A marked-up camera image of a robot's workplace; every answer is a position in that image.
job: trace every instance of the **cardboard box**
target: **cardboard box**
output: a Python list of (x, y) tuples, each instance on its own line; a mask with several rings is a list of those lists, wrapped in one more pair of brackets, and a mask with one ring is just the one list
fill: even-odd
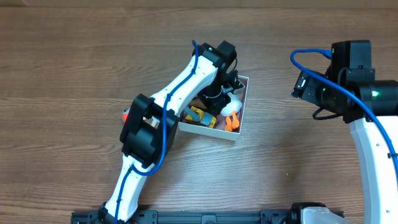
[(220, 127), (225, 127), (223, 123), (225, 124), (225, 118), (222, 117), (221, 115), (217, 116), (217, 122), (218, 124), (216, 125), (216, 128), (207, 128), (204, 126), (199, 126), (199, 125), (194, 125), (194, 124), (188, 124), (185, 122), (185, 116), (182, 116), (180, 118), (180, 122), (178, 123), (178, 128), (181, 131), (186, 131), (190, 133), (196, 133), (196, 134), (202, 134), (205, 136), (211, 136), (211, 137), (216, 137), (216, 138), (221, 138), (221, 139), (228, 139), (232, 141), (236, 141), (241, 134), (241, 129), (242, 129), (242, 124), (243, 124), (243, 114), (244, 114), (244, 106), (246, 104), (246, 96), (248, 93), (248, 86), (249, 86), (249, 77), (244, 77), (239, 75), (238, 76), (239, 80), (244, 84), (244, 90), (241, 96), (242, 100), (242, 108), (241, 111), (237, 114), (237, 117), (240, 122), (239, 129), (237, 131), (224, 131), (224, 129), (220, 129)]

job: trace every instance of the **white box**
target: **white box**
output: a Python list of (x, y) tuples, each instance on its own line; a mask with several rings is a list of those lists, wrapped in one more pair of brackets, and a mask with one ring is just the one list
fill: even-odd
[[(190, 133), (202, 134), (205, 136), (211, 136), (211, 137), (236, 141), (238, 139), (239, 135), (241, 135), (244, 106), (246, 104), (246, 96), (248, 94), (248, 86), (249, 86), (249, 77), (244, 77), (244, 76), (238, 75), (238, 78), (245, 86), (244, 90), (243, 90), (243, 94), (242, 94), (242, 108), (241, 108), (241, 111), (239, 112), (240, 126), (238, 129), (238, 132), (224, 131), (222, 129), (207, 128), (204, 126), (188, 124), (188, 123), (183, 122), (183, 117), (180, 118), (180, 122), (178, 123), (179, 130), (190, 132)], [(218, 122), (220, 122), (219, 118), (223, 118), (223, 117), (221, 115), (217, 116)]]

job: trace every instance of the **wood grain surface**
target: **wood grain surface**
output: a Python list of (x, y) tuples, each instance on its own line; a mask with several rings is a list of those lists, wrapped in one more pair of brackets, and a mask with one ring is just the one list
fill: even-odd
[[(294, 49), (370, 39), (378, 79), (398, 79), (398, 11), (0, 9), (0, 223), (68, 223), (98, 208), (121, 168), (121, 112), (182, 71), (191, 40), (238, 51), (250, 78), (238, 141), (177, 133), (142, 208), (260, 210), (317, 201), (363, 221), (359, 162), (341, 118), (290, 97)], [(328, 60), (300, 55), (321, 72)]]
[(0, 7), (18, 7), (26, 6), (22, 0), (0, 0)]
[(396, 0), (0, 0), (29, 7), (279, 7), (322, 9), (398, 9)]

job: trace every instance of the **blue cable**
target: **blue cable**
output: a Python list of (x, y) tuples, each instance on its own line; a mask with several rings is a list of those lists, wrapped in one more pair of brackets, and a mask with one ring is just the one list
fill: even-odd
[(167, 103), (170, 101), (172, 95), (182, 85), (184, 85), (184, 83), (186, 83), (193, 76), (193, 74), (195, 74), (195, 71), (196, 71), (197, 66), (198, 66), (198, 60), (199, 60), (198, 45), (197, 45), (197, 43), (194, 40), (192, 41), (192, 44), (193, 44), (193, 46), (195, 48), (195, 64), (193, 65), (191, 73), (186, 78), (184, 78), (184, 80), (182, 80), (177, 86), (175, 86), (174, 89), (169, 94), (167, 94), (167, 97), (166, 97), (166, 99), (164, 101), (163, 117), (162, 117), (162, 121), (163, 121), (163, 125), (162, 125), (162, 153), (160, 155), (159, 163), (152, 170), (150, 170), (148, 172), (141, 172), (141, 171), (137, 170), (137, 168), (134, 166), (134, 164), (131, 164), (130, 168), (126, 172), (126, 175), (124, 175), (122, 183), (120, 185), (119, 196), (118, 196), (118, 199), (116, 201), (116, 213), (114, 215), (114, 224), (118, 224), (118, 213), (119, 213), (120, 201), (121, 201), (122, 194), (123, 194), (123, 188), (124, 188), (124, 184), (126, 183), (127, 177), (129, 176), (131, 171), (133, 170), (138, 175), (150, 176), (152, 174), (155, 174), (160, 169), (160, 167), (163, 164), (164, 158), (166, 157), (166, 151), (167, 151), (167, 122), (166, 122)]
[[(384, 140), (386, 141), (387, 147), (390, 151), (391, 155), (394, 155), (396, 153), (396, 151), (394, 150), (394, 146), (392, 145), (392, 141), (390, 139), (390, 137), (388, 136), (386, 130), (383, 128), (383, 125), (380, 123), (380, 121), (378, 120), (378, 118), (376, 117), (376, 115), (374, 115), (374, 113), (358, 98), (356, 97), (354, 94), (350, 93), (348, 90), (346, 90), (345, 88), (337, 85), (336, 83), (327, 80), (326, 78), (323, 78), (322, 76), (312, 72), (311, 70), (303, 67), (301, 64), (299, 64), (298, 62), (296, 62), (296, 60), (294, 59), (294, 55), (297, 53), (307, 53), (307, 52), (318, 52), (323, 54), (326, 58), (331, 59), (331, 55), (332, 52), (331, 50), (322, 50), (322, 49), (301, 49), (301, 50), (294, 50), (292, 52), (292, 54), (290, 55), (290, 61), (292, 61), (292, 63), (301, 71), (309, 74), (312, 78), (315, 78), (319, 81), (321, 81), (322, 83), (342, 92), (343, 94), (345, 94), (346, 96), (348, 96), (348, 98), (352, 99), (360, 108), (362, 108), (362, 110), (364, 110), (364, 112), (369, 116), (369, 118), (371, 119), (371, 121), (374, 122), (374, 124), (379, 128), (381, 135), (383, 136)], [(394, 164), (394, 169), (396, 172), (396, 178), (397, 178), (397, 184), (398, 184), (398, 158), (396, 156), (392, 156), (392, 163)]]

